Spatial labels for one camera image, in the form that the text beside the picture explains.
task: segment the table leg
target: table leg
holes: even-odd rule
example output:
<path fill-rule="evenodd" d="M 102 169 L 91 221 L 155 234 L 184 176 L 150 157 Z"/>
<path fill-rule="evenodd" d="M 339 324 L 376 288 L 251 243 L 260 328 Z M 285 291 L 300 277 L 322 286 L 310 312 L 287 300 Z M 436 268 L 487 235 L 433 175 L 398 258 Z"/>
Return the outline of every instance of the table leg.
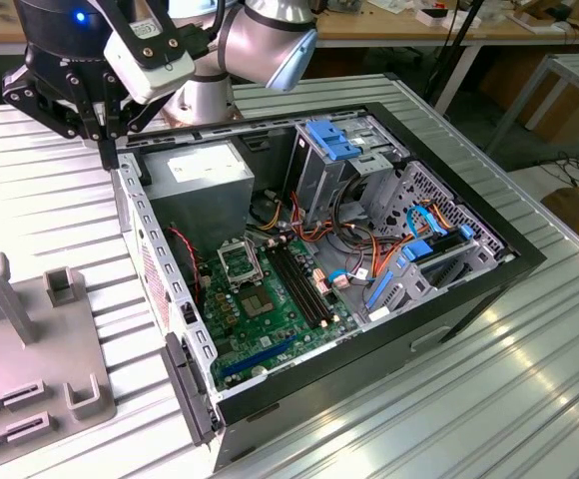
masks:
<path fill-rule="evenodd" d="M 481 45 L 470 45 L 469 47 L 465 48 L 465 51 L 462 52 L 460 56 L 460 60 L 456 65 L 456 68 L 453 69 L 453 73 L 449 78 L 449 81 L 445 85 L 445 88 L 442 90 L 436 105 L 433 107 L 436 112 L 440 115 L 444 115 L 453 100 L 453 97 L 456 95 L 460 84 L 465 79 L 467 72 L 471 68 L 473 61 L 476 59 L 478 52 L 480 51 Z"/>
<path fill-rule="evenodd" d="M 500 141 L 504 138 L 505 134 L 509 130 L 509 127 L 511 127 L 514 120 L 518 117 L 518 115 L 520 115 L 520 112 L 527 104 L 527 101 L 529 101 L 529 98 L 531 98 L 533 92 L 536 90 L 536 88 L 538 88 L 540 83 L 542 83 L 542 80 L 549 71 L 550 62 L 551 57 L 547 55 L 542 60 L 542 62 L 540 62 L 540 65 L 538 65 L 536 71 L 533 72 L 529 78 L 529 81 L 525 84 L 524 87 L 522 87 L 522 90 L 520 90 L 520 93 L 511 104 L 511 107 L 509 107 L 506 113 L 502 116 L 500 123 L 496 127 L 496 130 L 493 132 L 491 140 L 485 147 L 485 153 L 487 155 L 491 155 L 491 153 L 495 150 L 495 148 L 498 146 Z"/>
<path fill-rule="evenodd" d="M 545 97 L 545 99 L 542 101 L 540 106 L 536 109 L 534 114 L 531 116 L 531 118 L 525 125 L 527 130 L 533 130 L 534 128 L 536 128 L 538 123 L 540 123 L 540 120 L 542 120 L 542 117 L 544 117 L 545 114 L 549 111 L 551 106 L 555 103 L 555 101 L 558 99 L 558 97 L 564 91 L 567 85 L 568 83 L 566 80 L 562 79 L 558 80 L 556 86 L 553 87 L 551 92 L 549 92 L 549 94 Z"/>

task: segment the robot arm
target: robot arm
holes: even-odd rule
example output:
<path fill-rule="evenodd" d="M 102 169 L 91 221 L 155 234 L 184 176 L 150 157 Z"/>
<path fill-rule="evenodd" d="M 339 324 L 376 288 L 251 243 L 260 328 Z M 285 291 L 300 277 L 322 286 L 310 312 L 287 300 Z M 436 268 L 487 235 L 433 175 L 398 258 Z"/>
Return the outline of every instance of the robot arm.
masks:
<path fill-rule="evenodd" d="M 175 24 L 209 25 L 213 0 L 171 0 Z M 168 102 L 175 124 L 224 122 L 234 113 L 230 75 L 267 88 L 293 89 L 316 45 L 306 0 L 227 0 L 217 48 L 195 61 L 196 73 Z"/>
<path fill-rule="evenodd" d="M 225 0 L 207 30 L 177 28 L 161 2 L 147 0 L 151 18 L 133 22 L 134 0 L 15 0 L 28 44 L 25 65 L 4 76 L 4 101 L 97 144 L 104 168 L 118 168 L 115 140 L 148 125 L 223 23 Z"/>
<path fill-rule="evenodd" d="M 168 102 L 186 123 L 226 120 L 229 74 L 290 90 L 315 47 L 307 0 L 170 0 L 169 14 L 165 0 L 146 3 L 151 18 L 135 22 L 134 0 L 15 0 L 27 49 L 4 101 L 96 145 L 112 170 L 116 140 Z"/>

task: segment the motherboard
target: motherboard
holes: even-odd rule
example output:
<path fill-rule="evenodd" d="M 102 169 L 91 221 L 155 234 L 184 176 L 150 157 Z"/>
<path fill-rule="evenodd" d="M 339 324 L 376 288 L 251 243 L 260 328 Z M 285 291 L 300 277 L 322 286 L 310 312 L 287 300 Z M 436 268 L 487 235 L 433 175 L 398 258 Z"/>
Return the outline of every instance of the motherboard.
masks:
<path fill-rule="evenodd" d="M 299 239 L 274 247 L 234 241 L 200 264 L 199 273 L 204 320 L 219 355 L 212 369 L 218 389 L 266 373 L 357 328 Z M 247 274 L 250 279 L 243 281 Z"/>

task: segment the metal table surface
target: metal table surface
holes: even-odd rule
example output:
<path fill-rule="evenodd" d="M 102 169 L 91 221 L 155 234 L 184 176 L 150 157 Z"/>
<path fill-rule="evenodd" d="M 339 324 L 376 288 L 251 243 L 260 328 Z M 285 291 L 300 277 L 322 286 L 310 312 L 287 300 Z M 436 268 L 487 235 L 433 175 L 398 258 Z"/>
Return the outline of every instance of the metal table surface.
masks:
<path fill-rule="evenodd" d="M 247 117 L 382 102 L 548 260 L 455 340 L 218 477 L 579 477 L 579 239 L 399 82 L 236 95 Z M 0 477 L 207 476 L 209 451 L 191 444 L 179 413 L 97 155 L 1 106 L 0 248 L 15 280 L 64 264 L 83 273 L 118 405 L 109 422 Z"/>

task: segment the blue cable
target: blue cable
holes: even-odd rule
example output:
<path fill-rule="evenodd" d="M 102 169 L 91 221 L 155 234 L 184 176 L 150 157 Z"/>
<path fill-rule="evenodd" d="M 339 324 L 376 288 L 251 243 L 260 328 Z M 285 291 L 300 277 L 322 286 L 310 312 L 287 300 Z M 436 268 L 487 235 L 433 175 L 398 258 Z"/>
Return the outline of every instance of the blue cable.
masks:
<path fill-rule="evenodd" d="M 333 282 L 337 277 L 341 276 L 342 274 L 347 276 L 347 271 L 345 271 L 344 269 L 337 269 L 336 271 L 332 271 L 331 274 L 327 277 L 327 279 L 329 280 L 329 282 Z"/>
<path fill-rule="evenodd" d="M 411 207 L 407 210 L 407 225 L 411 230 L 414 238 L 418 238 L 418 230 L 416 229 L 416 224 L 413 222 L 413 213 L 419 213 L 422 218 L 427 222 L 431 230 L 435 233 L 440 233 L 441 235 L 445 236 L 447 234 L 447 230 L 444 230 L 436 221 L 436 218 L 433 217 L 433 214 L 430 213 L 428 210 L 423 208 L 420 205 L 416 205 Z"/>

